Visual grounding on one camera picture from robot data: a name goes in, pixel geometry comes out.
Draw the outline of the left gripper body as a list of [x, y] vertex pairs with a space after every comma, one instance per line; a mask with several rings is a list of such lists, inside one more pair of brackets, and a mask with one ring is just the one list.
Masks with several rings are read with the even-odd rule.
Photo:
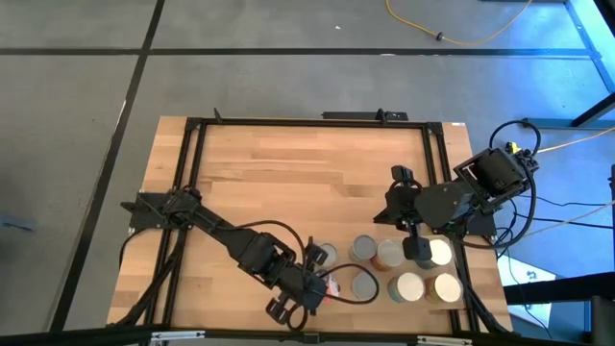
[[307, 257], [302, 264], [295, 263], [285, 252], [275, 253], [266, 273], [266, 285], [269, 287], [275, 286], [281, 292], [277, 299], [271, 299], [266, 306], [267, 314], [277, 323], [290, 322], [292, 311], [285, 307], [289, 300], [294, 301], [297, 306], [303, 307], [304, 311], [310, 315], [316, 313], [315, 308], [317, 306], [302, 304], [302, 279], [308, 276], [319, 277], [314, 268], [317, 266], [317, 262], [322, 262], [327, 255], [318, 245], [313, 243], [312, 238], [308, 240], [304, 250]]

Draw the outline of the yellow black patterned can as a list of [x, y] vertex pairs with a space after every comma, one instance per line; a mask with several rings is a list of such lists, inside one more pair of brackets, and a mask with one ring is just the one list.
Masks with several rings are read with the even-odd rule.
[[318, 247], [327, 255], [322, 262], [317, 262], [319, 268], [331, 268], [337, 262], [337, 250], [334, 245], [330, 243], [320, 243]]

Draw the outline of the orange yellow label can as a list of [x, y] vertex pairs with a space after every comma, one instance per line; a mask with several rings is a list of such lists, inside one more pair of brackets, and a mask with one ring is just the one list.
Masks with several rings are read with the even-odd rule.
[[381, 241], [376, 247], [376, 255], [370, 261], [379, 271], [389, 271], [405, 260], [403, 247], [392, 239]]

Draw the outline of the pink label can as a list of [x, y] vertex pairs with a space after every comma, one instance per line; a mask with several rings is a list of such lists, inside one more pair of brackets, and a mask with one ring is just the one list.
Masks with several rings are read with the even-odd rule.
[[376, 296], [377, 282], [366, 272], [358, 272], [352, 280], [352, 292], [358, 301], [367, 301]]

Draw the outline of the blue yellow label can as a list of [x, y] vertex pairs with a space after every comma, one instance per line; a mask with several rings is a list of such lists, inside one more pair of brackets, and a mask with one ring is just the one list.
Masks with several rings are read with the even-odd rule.
[[429, 259], [417, 259], [415, 262], [422, 269], [433, 269], [448, 265], [453, 260], [451, 245], [441, 238], [430, 238], [429, 246], [431, 257]]

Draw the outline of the orange brown label can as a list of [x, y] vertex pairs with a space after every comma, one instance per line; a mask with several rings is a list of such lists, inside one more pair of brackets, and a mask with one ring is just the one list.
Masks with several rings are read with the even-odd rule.
[[452, 274], [442, 273], [424, 280], [425, 297], [430, 302], [454, 303], [462, 296], [462, 284]]

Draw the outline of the black flat bar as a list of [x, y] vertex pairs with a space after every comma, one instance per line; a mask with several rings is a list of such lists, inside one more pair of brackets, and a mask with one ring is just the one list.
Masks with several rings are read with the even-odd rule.
[[395, 121], [408, 121], [406, 112], [385, 111], [378, 109], [377, 111], [325, 111], [321, 114], [323, 119], [334, 120], [377, 120], [382, 121], [384, 118]]

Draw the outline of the white printed sheet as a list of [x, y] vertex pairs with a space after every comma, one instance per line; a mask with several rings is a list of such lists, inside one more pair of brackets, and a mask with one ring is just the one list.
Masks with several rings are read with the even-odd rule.
[[[520, 260], [503, 255], [498, 261], [501, 282], [504, 287], [516, 284], [554, 281], [556, 275]], [[508, 305], [508, 312], [538, 327], [550, 324], [552, 304]]]

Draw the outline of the black metal beam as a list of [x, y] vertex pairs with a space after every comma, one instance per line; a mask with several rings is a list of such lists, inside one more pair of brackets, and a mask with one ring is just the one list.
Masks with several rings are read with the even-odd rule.
[[509, 285], [504, 287], [504, 296], [509, 305], [589, 301], [594, 296], [613, 300], [615, 272]]

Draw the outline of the dark box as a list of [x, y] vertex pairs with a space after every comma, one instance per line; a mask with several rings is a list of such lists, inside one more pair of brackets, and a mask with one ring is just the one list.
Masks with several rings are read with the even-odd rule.
[[592, 344], [615, 346], [615, 301], [594, 296], [590, 303]]

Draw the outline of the long black frame beam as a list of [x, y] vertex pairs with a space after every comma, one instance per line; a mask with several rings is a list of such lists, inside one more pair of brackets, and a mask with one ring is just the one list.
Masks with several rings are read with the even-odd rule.
[[[295, 342], [301, 345], [303, 333], [317, 332], [267, 332], [240, 330], [190, 330], [166, 329], [162, 325], [151, 326], [111, 326], [98, 329], [70, 330], [60, 332], [44, 332], [35, 334], [0, 335], [0, 346], [127, 346], [140, 343], [156, 343], [151, 341], [151, 333], [165, 331], [205, 331], [206, 336], [199, 339], [186, 340], [247, 340]], [[373, 333], [320, 333], [321, 342], [358, 342], [358, 343], [391, 343], [417, 346], [417, 336], [427, 334], [373, 334]], [[473, 346], [594, 346], [593, 344], [537, 339], [522, 337], [517, 334], [484, 334], [459, 332], [457, 334], [436, 335], [471, 339]]]

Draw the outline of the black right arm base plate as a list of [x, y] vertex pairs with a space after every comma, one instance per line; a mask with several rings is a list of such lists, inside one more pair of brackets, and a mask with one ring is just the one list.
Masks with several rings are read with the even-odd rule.
[[492, 236], [496, 234], [496, 225], [492, 214], [479, 213], [466, 225], [467, 235]]

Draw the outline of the silver aluminium bracket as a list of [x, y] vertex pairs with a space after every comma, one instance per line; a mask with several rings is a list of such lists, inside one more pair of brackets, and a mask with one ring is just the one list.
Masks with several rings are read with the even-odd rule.
[[199, 339], [206, 336], [205, 331], [165, 331], [151, 333], [151, 341], [163, 342], [186, 339]]
[[457, 337], [418, 335], [417, 346], [473, 346], [473, 341]]

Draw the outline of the black aluminium table frame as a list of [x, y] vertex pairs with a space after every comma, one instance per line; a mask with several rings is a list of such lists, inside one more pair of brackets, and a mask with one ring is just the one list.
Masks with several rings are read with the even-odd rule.
[[[403, 164], [429, 185], [447, 180], [473, 152], [466, 127], [451, 123], [359, 120], [208, 119], [203, 130], [183, 117], [163, 117], [156, 130], [142, 189], [164, 192], [194, 184], [204, 204], [234, 224], [278, 220], [302, 240], [334, 244], [346, 256], [358, 235], [398, 239], [373, 217], [384, 206], [390, 169]], [[289, 244], [285, 229], [259, 226]], [[243, 273], [224, 247], [205, 233], [187, 235], [171, 317], [176, 329], [290, 332], [265, 311], [274, 292]], [[320, 308], [304, 332], [450, 334], [462, 302], [393, 302], [382, 293], [372, 304], [345, 301]]]

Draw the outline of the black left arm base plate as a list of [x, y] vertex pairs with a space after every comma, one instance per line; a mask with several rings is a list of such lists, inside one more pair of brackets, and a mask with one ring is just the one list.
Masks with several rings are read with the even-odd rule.
[[136, 230], [180, 229], [190, 224], [200, 206], [200, 200], [185, 191], [139, 192], [134, 202], [121, 203]]

